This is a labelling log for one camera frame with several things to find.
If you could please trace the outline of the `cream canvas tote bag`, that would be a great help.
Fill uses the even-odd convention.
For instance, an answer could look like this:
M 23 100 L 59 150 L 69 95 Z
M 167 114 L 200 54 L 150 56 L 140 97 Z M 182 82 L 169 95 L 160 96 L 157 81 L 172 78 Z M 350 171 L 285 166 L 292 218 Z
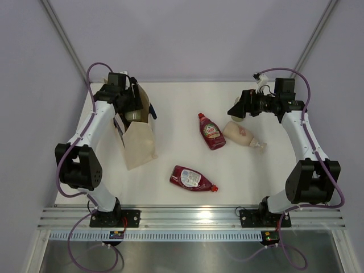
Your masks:
M 113 118 L 115 131 L 121 139 L 121 152 L 129 171 L 158 158 L 153 125 L 155 113 L 147 93 L 139 84 L 136 86 L 143 105 L 142 119 L 132 121 L 129 126 L 126 126 L 119 114 Z

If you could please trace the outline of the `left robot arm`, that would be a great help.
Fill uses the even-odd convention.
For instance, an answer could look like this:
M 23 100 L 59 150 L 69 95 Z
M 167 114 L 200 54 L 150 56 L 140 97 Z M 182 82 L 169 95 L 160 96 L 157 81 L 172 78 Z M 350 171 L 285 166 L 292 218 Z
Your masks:
M 91 102 L 92 109 L 80 129 L 66 144 L 59 143 L 55 148 L 56 184 L 77 190 L 75 196 L 86 196 L 94 204 L 91 227 L 120 227 L 127 219 L 118 198 L 102 181 L 103 169 L 95 150 L 115 116 L 120 115 L 129 125 L 127 116 L 142 110 L 138 82 L 127 74 L 110 72 L 107 83 L 91 94 Z

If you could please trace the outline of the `red Fairy dish soap bottle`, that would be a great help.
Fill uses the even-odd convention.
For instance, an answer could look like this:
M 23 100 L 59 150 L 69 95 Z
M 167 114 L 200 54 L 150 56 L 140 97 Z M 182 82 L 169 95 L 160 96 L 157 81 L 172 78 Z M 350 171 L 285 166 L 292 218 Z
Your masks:
M 200 133 L 211 150 L 217 150 L 226 144 L 226 140 L 218 126 L 203 113 L 198 114 Z

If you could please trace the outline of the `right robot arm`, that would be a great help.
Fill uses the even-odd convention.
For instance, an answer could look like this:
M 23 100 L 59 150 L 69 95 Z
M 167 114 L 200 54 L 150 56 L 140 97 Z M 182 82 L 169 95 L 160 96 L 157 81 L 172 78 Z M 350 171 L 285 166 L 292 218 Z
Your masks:
M 276 78 L 274 91 L 265 94 L 267 77 L 254 77 L 257 88 L 243 90 L 228 115 L 239 121 L 247 115 L 274 114 L 291 141 L 296 165 L 282 191 L 266 196 L 256 210 L 240 209 L 239 218 L 243 228 L 288 228 L 290 209 L 324 207 L 331 200 L 341 167 L 320 148 L 309 124 L 307 104 L 296 99 L 295 80 Z

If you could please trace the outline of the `beige pump lotion bottle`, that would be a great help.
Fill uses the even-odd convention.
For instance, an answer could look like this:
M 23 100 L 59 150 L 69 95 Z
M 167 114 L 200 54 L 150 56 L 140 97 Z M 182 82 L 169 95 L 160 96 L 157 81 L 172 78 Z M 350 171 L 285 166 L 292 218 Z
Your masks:
M 234 143 L 241 146 L 257 148 L 260 153 L 263 153 L 267 146 L 266 143 L 261 142 L 247 128 L 233 121 L 230 121 L 226 124 L 222 133 L 224 137 L 232 140 Z

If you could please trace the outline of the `red dish soap bottle back-label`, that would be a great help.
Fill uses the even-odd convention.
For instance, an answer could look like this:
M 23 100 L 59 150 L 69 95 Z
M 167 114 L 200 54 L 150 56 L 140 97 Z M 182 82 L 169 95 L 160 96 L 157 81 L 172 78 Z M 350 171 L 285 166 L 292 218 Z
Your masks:
M 193 169 L 176 165 L 169 182 L 192 192 L 217 192 L 218 186 L 210 182 L 203 174 Z

